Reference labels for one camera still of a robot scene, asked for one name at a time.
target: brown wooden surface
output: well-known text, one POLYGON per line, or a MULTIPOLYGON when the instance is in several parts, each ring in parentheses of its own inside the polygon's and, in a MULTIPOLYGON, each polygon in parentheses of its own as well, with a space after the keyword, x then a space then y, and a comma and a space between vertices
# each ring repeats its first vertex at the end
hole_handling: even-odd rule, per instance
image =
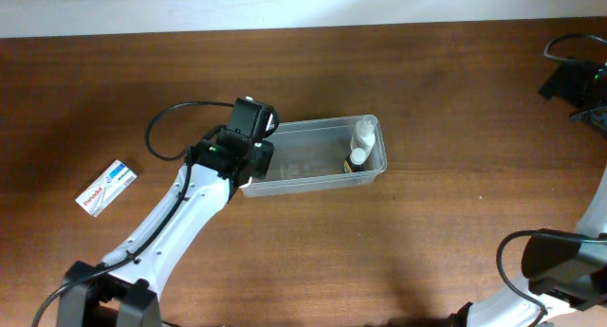
MULTIPOLYGON (((605 27, 591 18, 0 40, 0 324, 27 325, 73 262, 97 263, 164 195, 179 163, 143 143, 159 110, 244 95, 282 121, 375 114, 388 171, 368 187, 239 193, 177 265, 166 319, 361 326, 483 300, 503 286, 494 258, 506 234, 572 230, 597 189, 607 141, 537 90, 556 68, 542 57, 549 39, 605 27), (139 178, 92 218, 74 198, 116 158, 139 178)), ((228 114, 175 113, 153 142, 177 152, 228 114)), ((523 246, 506 252, 511 276, 523 246)), ((55 315, 53 305, 46 325, 55 315)), ((556 321, 606 318, 594 308, 556 321)))

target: wooden table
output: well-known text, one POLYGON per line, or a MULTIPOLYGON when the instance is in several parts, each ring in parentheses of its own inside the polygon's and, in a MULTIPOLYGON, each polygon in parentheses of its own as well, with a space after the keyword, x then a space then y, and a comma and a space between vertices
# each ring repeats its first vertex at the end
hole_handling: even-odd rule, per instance
MULTIPOLYGON (((509 232, 572 230, 595 194, 607 141, 537 90, 556 69, 542 56, 548 40, 605 27, 589 18, 0 40, 0 324, 27 325, 73 262, 97 263, 167 191, 180 163, 143 143, 158 111, 245 95, 282 121, 376 115, 388 171, 368 187, 237 194, 177 265, 164 318, 361 326, 483 300, 504 285, 494 258, 509 232), (139 178, 92 218, 74 199, 116 158, 139 178)), ((228 115, 175 113, 153 143, 178 152, 228 115)), ((510 276, 523 247, 506 251, 510 276)), ((594 308, 556 321, 606 318, 594 308)))

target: small white bottle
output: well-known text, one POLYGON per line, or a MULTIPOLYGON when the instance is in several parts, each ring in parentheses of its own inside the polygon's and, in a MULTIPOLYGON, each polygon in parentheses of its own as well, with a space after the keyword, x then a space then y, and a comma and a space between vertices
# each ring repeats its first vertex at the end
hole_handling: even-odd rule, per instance
POLYGON ((354 151, 356 148, 362 148, 369 157, 373 146, 376 144, 376 126, 377 118, 372 115, 365 115, 357 126, 352 141, 350 141, 350 149, 354 151))
POLYGON ((345 173, 355 173, 364 171, 364 160, 367 159, 367 154, 362 148, 356 148, 352 153, 345 158, 343 162, 343 171, 345 173))

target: transparent plastic box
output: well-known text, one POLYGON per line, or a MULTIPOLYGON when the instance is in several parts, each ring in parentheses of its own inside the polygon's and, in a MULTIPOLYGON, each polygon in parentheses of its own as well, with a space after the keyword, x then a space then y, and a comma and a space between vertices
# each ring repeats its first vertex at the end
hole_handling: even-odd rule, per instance
POLYGON ((364 116, 327 118, 282 123, 267 140, 274 156, 265 180, 254 180, 243 193, 248 197, 338 189, 371 184, 388 166, 377 122, 376 144, 364 163, 364 171, 345 173, 350 140, 364 116))

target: white wall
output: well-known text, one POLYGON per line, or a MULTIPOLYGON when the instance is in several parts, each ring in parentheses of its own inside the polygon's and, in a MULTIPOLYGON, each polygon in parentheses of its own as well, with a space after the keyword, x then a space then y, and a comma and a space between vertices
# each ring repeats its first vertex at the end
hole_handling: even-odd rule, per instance
POLYGON ((605 15, 607 0, 0 0, 0 37, 605 15))

